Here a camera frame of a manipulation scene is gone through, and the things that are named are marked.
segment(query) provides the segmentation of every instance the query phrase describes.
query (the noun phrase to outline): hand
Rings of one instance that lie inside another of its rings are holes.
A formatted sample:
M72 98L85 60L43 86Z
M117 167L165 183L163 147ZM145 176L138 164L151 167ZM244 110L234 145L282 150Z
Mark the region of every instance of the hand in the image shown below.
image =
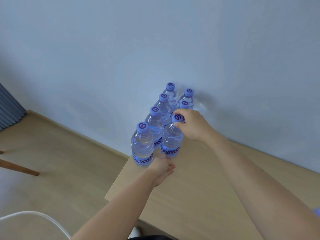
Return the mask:
M214 131L198 111L181 108L173 113L184 117L186 123L176 122L174 126L179 128L186 137L192 140L205 142L210 133Z
M176 165L174 165L169 158L166 158L165 154L162 154L160 157L153 159L153 162L146 170L154 173L154 183L155 186L158 186L166 179L166 177L173 174L175 167Z

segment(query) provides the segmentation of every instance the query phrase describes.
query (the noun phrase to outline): forearm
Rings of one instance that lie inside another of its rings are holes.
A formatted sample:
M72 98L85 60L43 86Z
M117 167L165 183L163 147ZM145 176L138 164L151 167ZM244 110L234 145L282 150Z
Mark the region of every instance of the forearm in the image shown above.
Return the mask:
M151 191L155 176L145 170L102 210L89 220L71 239L127 239L138 220Z
M320 219L294 194L216 131L204 142L264 239L320 239Z

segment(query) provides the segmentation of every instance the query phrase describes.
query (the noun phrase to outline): bottle label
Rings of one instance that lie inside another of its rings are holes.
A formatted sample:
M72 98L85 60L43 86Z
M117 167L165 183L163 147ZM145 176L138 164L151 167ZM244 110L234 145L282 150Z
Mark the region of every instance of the bottle label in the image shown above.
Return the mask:
M159 140L154 141L154 149L158 148L161 144L162 137Z
M161 142L161 151L165 154L168 154L168 155L175 155L178 153L180 147L178 147L177 149L171 149L171 148L166 148L163 143Z
M133 160L137 164L146 164L146 163L150 162L153 159L153 153L150 155L150 157L145 157L145 158L136 157L133 154L132 154L132 156L133 156Z

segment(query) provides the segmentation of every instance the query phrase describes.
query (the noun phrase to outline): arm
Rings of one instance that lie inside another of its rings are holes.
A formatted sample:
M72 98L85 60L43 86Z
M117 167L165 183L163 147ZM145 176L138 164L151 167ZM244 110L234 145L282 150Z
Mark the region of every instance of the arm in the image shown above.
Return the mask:
M165 155L155 158L142 174L84 224L71 239L127 239L151 191L172 174L174 168L175 165Z
M300 199L235 149L198 111L178 109L174 113L186 121L174 126L214 153L265 240L320 239L320 219Z

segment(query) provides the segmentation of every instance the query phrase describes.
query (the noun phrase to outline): baseboard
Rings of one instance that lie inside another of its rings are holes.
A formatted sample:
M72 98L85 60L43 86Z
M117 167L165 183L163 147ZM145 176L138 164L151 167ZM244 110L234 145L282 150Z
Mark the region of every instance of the baseboard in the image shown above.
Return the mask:
M86 140L88 140L88 141L90 141L90 142L92 142L92 143L94 143L94 144L96 144L96 145L98 145L98 146L101 146L101 147L103 147L103 148L105 148L105 149L107 149L107 150L109 150L109 151L111 151L111 152L113 152L113 153L115 153L115 154L117 154L117 155L125 158L125 159L129 159L129 157L130 157L130 156L128 156L128 155L126 155L126 154L124 154L124 153L122 153L122 152L119 152L119 151L117 151L117 150L115 150L115 149L113 149L113 148L111 148L111 147L109 147L109 146L107 146L107 145L104 145L104 144L102 144L102 143L100 143L100 142L98 142L98 141L96 141L96 140L94 140L94 139L91 139L91 138L89 138L89 137L87 137L87 136L85 136L85 135L83 135L83 134L80 134L79 132L77 132L77 131L75 131L75 130L73 130L73 129L70 129L70 128L62 125L62 124L59 124L59 123L57 123L56 121L54 121L54 120L52 120L52 119L49 119L49 118L47 118L47 117L45 117L45 116L43 116L43 115L41 115L41 114L39 114L39 113L37 113L37 112L34 112L34 111L32 111L32 110L28 110L27 113L28 113L28 114L36 115L36 116L41 117L41 118L43 118L43 119L45 119L45 120L47 120L47 121L50 121L51 123L53 123L53 124L55 124L55 125L58 125L59 127L65 129L65 130L67 130L67 131L70 131L71 133L75 134L76 136L79 136L79 137L81 137L81 138L83 138L83 139L86 139Z

